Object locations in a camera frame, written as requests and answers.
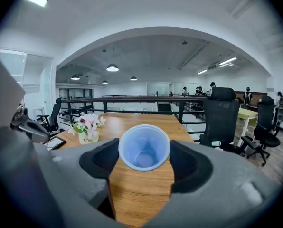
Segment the chair armrest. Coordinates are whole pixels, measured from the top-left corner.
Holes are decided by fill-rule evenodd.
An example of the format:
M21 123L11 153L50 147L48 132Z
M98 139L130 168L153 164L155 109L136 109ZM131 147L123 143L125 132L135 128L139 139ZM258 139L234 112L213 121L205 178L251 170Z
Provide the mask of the chair armrest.
M199 136L199 143L201 145L211 147L211 141L204 134Z
M48 116L50 116L50 115L37 115L36 117L40 117L41 120L42 120L44 117L48 117Z
M254 149L256 147L255 143L252 142L252 138L248 136L241 137L241 139L244 141L245 144L247 144L250 148Z

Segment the wooden floor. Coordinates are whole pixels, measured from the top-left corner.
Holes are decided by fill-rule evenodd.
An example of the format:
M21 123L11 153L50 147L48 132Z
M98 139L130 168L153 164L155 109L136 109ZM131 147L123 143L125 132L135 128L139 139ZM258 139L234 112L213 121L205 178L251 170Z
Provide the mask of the wooden floor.
M244 120L237 120L234 139L235 145L237 145L242 134L244 123ZM249 126L246 135L253 138L253 130L254 127ZM280 131L277 137L281 141L281 145L275 148L266 148L266 151L270 153L270 157L267 159L267 164L264 167L261 166L263 159L260 154L256 154L250 157L250 159L248 160L258 168L260 168L272 180L283 184L283 131ZM253 152L253 150L251 150L250 148L246 151L247 153Z

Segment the wooden table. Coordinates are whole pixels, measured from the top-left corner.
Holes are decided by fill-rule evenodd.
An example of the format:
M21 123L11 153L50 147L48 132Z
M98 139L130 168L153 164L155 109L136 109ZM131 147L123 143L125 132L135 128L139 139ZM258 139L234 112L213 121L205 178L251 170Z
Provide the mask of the wooden table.
M121 138L130 128L151 124L161 128L170 140L192 142L187 131L173 115L104 113L105 126L99 140ZM57 135L66 140L61 147L79 146L78 135L62 132ZM116 212L116 220L125 225L140 227L149 221L169 200L174 173L169 159L150 172L135 171L119 158L111 175L110 187Z
M244 128L243 128L242 135L241 135L241 137L244 137L247 131L249 120L256 119L254 122L256 124L258 114L257 112L253 112L253 111L250 111L244 108L239 108L237 117L245 120ZM243 140L240 138L237 145L241 146L242 142Z

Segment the plastic cup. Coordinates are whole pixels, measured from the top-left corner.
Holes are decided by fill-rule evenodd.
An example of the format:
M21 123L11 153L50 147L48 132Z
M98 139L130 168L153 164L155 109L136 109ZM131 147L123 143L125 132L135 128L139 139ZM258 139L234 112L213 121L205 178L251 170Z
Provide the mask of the plastic cup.
M170 140L160 128L138 125L126 131L118 146L119 156L130 168L151 171L160 167L170 153Z

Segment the flower pot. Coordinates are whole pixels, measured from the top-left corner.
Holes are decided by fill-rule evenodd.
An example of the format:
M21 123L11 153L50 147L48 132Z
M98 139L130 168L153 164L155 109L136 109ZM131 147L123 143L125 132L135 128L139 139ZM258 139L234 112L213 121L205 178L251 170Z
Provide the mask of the flower pot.
M81 144L95 143L99 139L99 132L95 131L90 139L88 138L88 135L86 135L85 133L78 133L78 137L79 137L79 142Z

